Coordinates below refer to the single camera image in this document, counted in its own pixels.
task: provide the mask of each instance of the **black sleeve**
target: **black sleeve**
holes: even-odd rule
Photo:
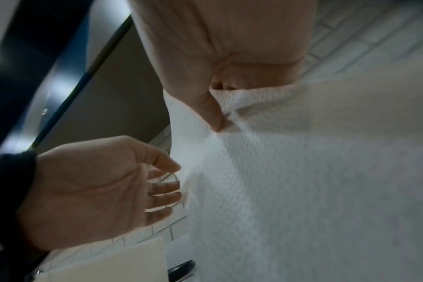
[[[25,281],[29,273],[44,259],[31,256],[16,222],[15,211],[32,185],[36,169],[36,153],[0,155],[0,282]]]

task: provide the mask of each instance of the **hand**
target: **hand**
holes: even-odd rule
[[[157,169],[148,171],[147,164]],[[169,207],[145,209],[180,201],[180,192],[166,194],[179,183],[147,180],[179,169],[165,152],[128,136],[66,144],[38,156],[17,218],[40,250],[117,237],[171,214]]]
[[[316,0],[128,0],[143,46],[170,95],[214,131],[224,116],[209,88],[296,81]]]

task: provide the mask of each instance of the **paper towel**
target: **paper towel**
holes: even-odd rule
[[[423,281],[423,62],[212,94],[165,93],[202,282]]]

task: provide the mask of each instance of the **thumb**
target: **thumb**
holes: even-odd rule
[[[219,132],[224,126],[225,118],[221,106],[209,91],[192,98],[182,97],[181,100],[200,115],[214,132]]]

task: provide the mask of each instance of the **embossed paper towel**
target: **embossed paper towel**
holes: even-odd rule
[[[202,282],[423,281],[423,62],[213,95],[165,94]]]

